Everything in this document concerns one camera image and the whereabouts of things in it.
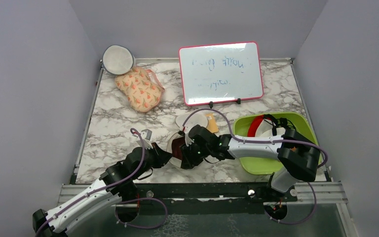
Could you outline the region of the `dark bra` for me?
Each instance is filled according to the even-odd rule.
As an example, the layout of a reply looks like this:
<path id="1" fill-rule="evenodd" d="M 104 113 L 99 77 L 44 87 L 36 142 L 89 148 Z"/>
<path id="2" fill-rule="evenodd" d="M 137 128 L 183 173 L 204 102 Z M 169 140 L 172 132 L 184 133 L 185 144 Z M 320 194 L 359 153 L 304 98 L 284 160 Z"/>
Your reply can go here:
<path id="1" fill-rule="evenodd" d="M 185 142 L 184 137 L 178 137 L 178 138 L 174 138 L 172 140 L 171 149 L 172 149 L 173 157 L 175 157 L 179 160 L 182 160 L 183 155 L 182 155 L 182 151 L 181 151 L 181 146 L 185 145 L 185 144 L 186 144 L 186 142 Z"/>

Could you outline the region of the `white bra with black straps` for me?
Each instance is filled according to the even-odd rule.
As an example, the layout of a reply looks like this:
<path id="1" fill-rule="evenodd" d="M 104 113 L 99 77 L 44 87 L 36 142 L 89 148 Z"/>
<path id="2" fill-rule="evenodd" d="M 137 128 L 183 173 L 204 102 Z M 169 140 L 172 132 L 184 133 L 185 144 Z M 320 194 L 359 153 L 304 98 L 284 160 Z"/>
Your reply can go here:
<path id="1" fill-rule="evenodd" d="M 286 130 L 297 130 L 294 124 L 286 118 L 276 118 L 271 120 L 265 118 L 258 126 L 255 137 L 271 137 L 283 135 Z"/>

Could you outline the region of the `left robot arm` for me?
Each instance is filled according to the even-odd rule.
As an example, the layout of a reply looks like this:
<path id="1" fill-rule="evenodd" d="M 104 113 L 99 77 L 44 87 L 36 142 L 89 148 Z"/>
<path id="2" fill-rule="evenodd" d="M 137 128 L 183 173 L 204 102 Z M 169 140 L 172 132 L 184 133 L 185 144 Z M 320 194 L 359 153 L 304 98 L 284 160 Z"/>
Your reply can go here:
<path id="1" fill-rule="evenodd" d="M 148 170 L 162 168 L 172 154 L 156 143 L 151 148 L 137 147 L 125 160 L 108 167 L 99 179 L 64 204 L 33 214 L 33 229 L 37 237 L 65 237 L 74 225 L 93 212 L 115 203 L 139 204 L 145 200 L 138 194 L 134 180 Z"/>

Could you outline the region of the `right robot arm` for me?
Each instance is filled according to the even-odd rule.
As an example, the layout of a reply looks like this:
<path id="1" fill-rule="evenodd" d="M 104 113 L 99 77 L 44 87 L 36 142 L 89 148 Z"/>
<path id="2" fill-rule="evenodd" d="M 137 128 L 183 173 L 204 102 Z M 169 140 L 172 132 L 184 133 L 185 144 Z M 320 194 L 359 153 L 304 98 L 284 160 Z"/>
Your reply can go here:
<path id="1" fill-rule="evenodd" d="M 319 165 L 321 151 L 293 129 L 282 135 L 269 137 L 243 137 L 234 134 L 216 135 L 207 128 L 196 125 L 185 133 L 184 143 L 179 146 L 182 154 L 181 167 L 192 169 L 208 156 L 218 160 L 239 158 L 267 158 L 282 164 L 272 174 L 265 187 L 269 200 L 277 201 L 298 181 L 313 182 Z"/>

